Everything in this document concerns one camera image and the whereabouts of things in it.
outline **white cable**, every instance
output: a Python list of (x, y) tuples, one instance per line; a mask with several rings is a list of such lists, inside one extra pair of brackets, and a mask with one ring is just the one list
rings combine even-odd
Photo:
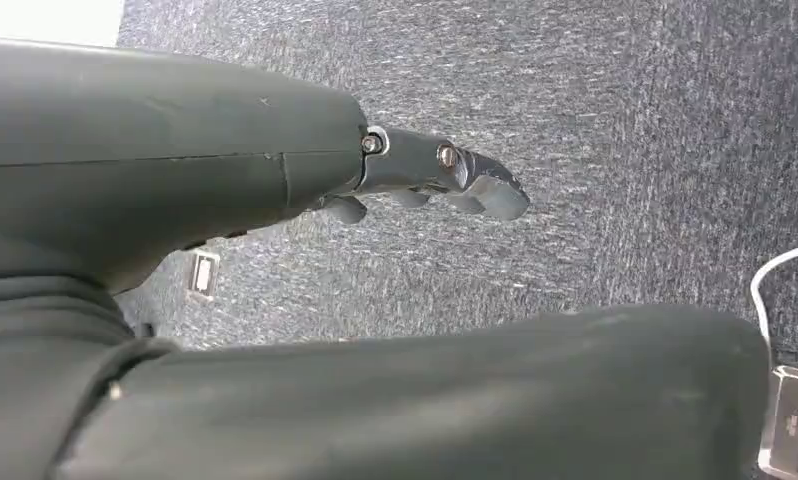
[(767, 344), (767, 351), (770, 355), (770, 367), (773, 367), (773, 348), (770, 343), (770, 321), (767, 318), (767, 308), (764, 306), (764, 300), (761, 298), (761, 280), (764, 276), (770, 273), (774, 268), (779, 265), (793, 260), (798, 257), (798, 248), (789, 252), (785, 252), (778, 257), (765, 263), (763, 267), (759, 268), (755, 275), (752, 277), (752, 282), (749, 284), (749, 290), (752, 294), (752, 303), (755, 304), (755, 312), (758, 314), (758, 328), (761, 330), (761, 336), (764, 337), (764, 343)]

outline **gray carpet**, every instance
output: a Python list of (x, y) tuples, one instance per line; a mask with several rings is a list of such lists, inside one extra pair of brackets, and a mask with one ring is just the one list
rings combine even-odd
[[(513, 167), (514, 223), (370, 198), (208, 247), (217, 299), (167, 260), (122, 299), (208, 348), (451, 332), (545, 311), (691, 303), (750, 321), (747, 285), (798, 246), (798, 0), (128, 0), (123, 46), (353, 92), (373, 122)], [(798, 260), (765, 282), (798, 362)]]

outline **screw head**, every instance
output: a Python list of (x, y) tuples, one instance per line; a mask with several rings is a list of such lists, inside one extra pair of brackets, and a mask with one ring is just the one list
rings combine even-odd
[(384, 149), (384, 142), (378, 135), (369, 134), (361, 140), (364, 153), (379, 153)]
[(458, 165), (458, 151), (455, 147), (443, 145), (437, 152), (437, 159), (440, 161), (440, 166), (449, 170)]

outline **carpeted floor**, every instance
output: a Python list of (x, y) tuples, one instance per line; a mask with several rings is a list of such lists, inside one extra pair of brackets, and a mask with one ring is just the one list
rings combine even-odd
[[(123, 305), (185, 345), (451, 332), (545, 311), (692, 303), (755, 321), (754, 271), (798, 246), (798, 0), (128, 0), (122, 46), (353, 92), (373, 122), (505, 160), (534, 206), (498, 223), (389, 199), (183, 254)], [(765, 281), (798, 362), (798, 260)]]

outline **white light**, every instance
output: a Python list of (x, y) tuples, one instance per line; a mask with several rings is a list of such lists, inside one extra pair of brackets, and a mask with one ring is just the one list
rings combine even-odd
[(116, 46), (124, 0), (0, 0), (0, 38)]
[(213, 263), (210, 260), (203, 258), (199, 261), (199, 273), (196, 275), (196, 288), (204, 291), (208, 289), (211, 281), (211, 267)]

